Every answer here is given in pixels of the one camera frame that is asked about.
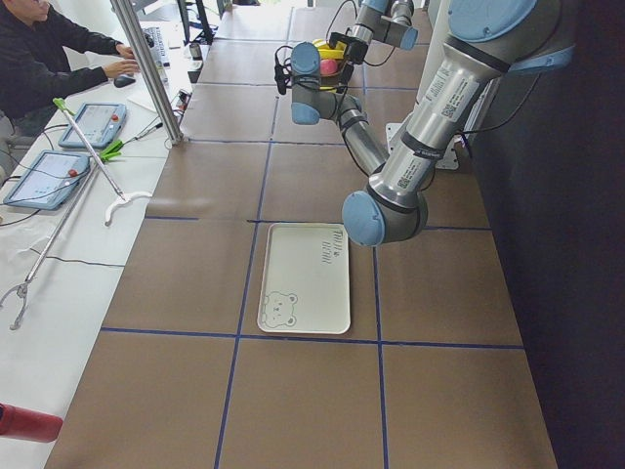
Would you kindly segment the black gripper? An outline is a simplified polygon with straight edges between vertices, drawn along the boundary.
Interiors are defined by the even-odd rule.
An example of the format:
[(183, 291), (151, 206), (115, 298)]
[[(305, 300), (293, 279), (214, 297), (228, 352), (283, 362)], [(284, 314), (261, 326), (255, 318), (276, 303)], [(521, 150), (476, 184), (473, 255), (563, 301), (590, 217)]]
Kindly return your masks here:
[(363, 40), (340, 32), (329, 36), (331, 49), (342, 48), (343, 59), (352, 64), (362, 64), (367, 53), (367, 43)]

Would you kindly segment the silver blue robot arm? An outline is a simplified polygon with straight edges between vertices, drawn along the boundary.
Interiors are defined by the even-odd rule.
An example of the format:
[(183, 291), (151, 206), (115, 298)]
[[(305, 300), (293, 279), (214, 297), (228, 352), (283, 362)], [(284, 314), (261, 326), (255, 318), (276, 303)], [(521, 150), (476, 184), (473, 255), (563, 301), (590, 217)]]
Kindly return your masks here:
[(344, 68), (337, 91), (321, 78), (321, 57), (310, 42), (290, 56), (294, 123), (321, 119), (338, 126), (357, 166), (368, 181), (342, 208), (349, 238), (360, 245), (404, 241), (427, 221), (420, 187), (444, 156), (453, 136), (464, 129), (472, 107), (492, 80), (507, 73), (541, 73), (567, 65), (574, 50), (580, 4), (577, 1), (453, 1), (442, 24), (443, 59), (425, 93), (406, 116), (392, 150), (374, 136), (359, 101), (348, 94), (354, 66), (362, 64), (372, 41), (403, 50), (418, 36), (409, 1), (364, 1), (354, 26), (334, 33), (330, 47), (344, 44)]
[(412, 25), (414, 13), (412, 1), (361, 1), (354, 24), (345, 33), (332, 32), (328, 45), (331, 49), (344, 45), (344, 59), (351, 64), (363, 64), (374, 41), (411, 50), (418, 39), (418, 30)]

